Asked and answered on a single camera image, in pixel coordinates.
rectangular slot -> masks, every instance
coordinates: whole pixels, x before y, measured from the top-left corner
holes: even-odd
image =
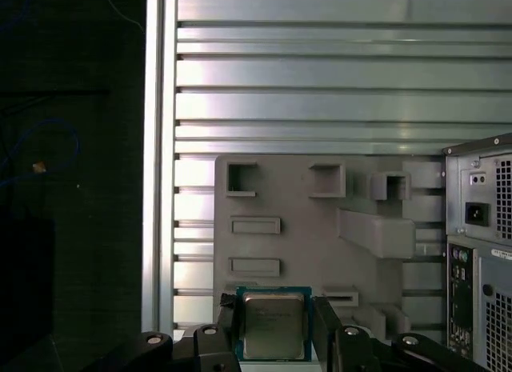
[[[230,228],[233,234],[280,234],[281,219],[235,216]]]
[[[489,204],[483,202],[466,203],[466,224],[489,226]]]
[[[334,308],[359,306],[359,292],[353,287],[325,287],[323,295]]]
[[[316,162],[310,165],[314,171],[314,189],[311,198],[344,198],[346,196],[345,167],[340,162]]]
[[[393,200],[403,200],[406,189],[406,178],[389,176],[387,178],[387,197]]]
[[[228,162],[226,195],[253,198],[256,192],[249,186],[257,169],[256,162]]]
[[[370,177],[373,200],[409,200],[410,195],[410,174],[406,172],[380,172]]]
[[[230,272],[237,276],[277,278],[280,275],[278,258],[230,258]]]

blue cable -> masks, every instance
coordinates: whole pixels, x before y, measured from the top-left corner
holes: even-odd
[[[63,125],[66,129],[68,129],[69,132],[71,132],[71,136],[74,140],[74,153],[73,156],[60,166],[56,166],[55,168],[51,168],[50,170],[47,170],[46,172],[43,172],[41,174],[20,174],[19,176],[14,176],[12,178],[8,178],[6,180],[3,180],[0,182],[0,188],[3,186],[6,186],[8,184],[11,184],[13,182],[17,182],[19,180],[27,179],[27,178],[35,178],[37,176],[45,175],[45,174],[52,174],[55,172],[59,172],[60,170],[64,170],[68,166],[70,166],[78,154],[80,153],[80,139],[78,138],[78,133],[76,129],[69,124],[68,122],[61,120],[60,118],[48,118],[46,120],[42,120],[41,122],[38,122],[35,126],[27,130],[20,139],[14,144],[13,149],[9,152],[9,155],[13,157],[19,150],[20,146],[24,143],[25,140],[28,139],[29,136],[31,136],[37,129],[39,129],[41,126],[44,126],[46,124],[60,124]],[[9,158],[4,158],[2,163],[0,164],[0,168],[3,168],[7,163],[9,162]]]
[[[0,32],[3,32],[4,30],[8,30],[9,28],[12,28],[16,24],[18,24],[21,20],[23,20],[29,10],[29,6],[30,6],[30,0],[25,0],[23,3],[23,8],[20,11],[20,13],[18,14],[18,16],[12,18],[7,23],[1,25]]]

screw head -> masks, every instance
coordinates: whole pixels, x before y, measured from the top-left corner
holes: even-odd
[[[345,333],[350,336],[355,336],[356,334],[359,334],[359,330],[357,328],[350,327],[345,329]]]
[[[158,343],[160,343],[161,340],[162,340],[162,338],[160,338],[159,336],[151,336],[150,338],[147,339],[147,343],[148,344],[158,344]]]
[[[405,336],[402,340],[408,346],[416,346],[417,344],[419,344],[419,340],[413,338],[412,336]]]
[[[203,330],[203,332],[204,332],[205,334],[216,334],[216,333],[217,333],[217,328],[210,326],[210,327],[208,327],[208,328],[205,328],[205,329]]]

dark background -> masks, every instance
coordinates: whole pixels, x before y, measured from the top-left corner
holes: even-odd
[[[112,1],[144,26],[145,0]],[[0,0],[0,28],[23,2]],[[0,30],[0,92],[111,90],[56,97],[2,120],[9,147],[45,118],[68,121],[82,143],[68,169],[0,188],[4,205],[14,191],[15,214],[25,206],[54,221],[53,336],[65,372],[140,331],[143,87],[144,34],[107,0],[30,0],[26,16]],[[24,100],[0,98],[0,108]],[[73,149],[69,132],[45,126],[14,157],[14,172],[38,161],[51,168]]]

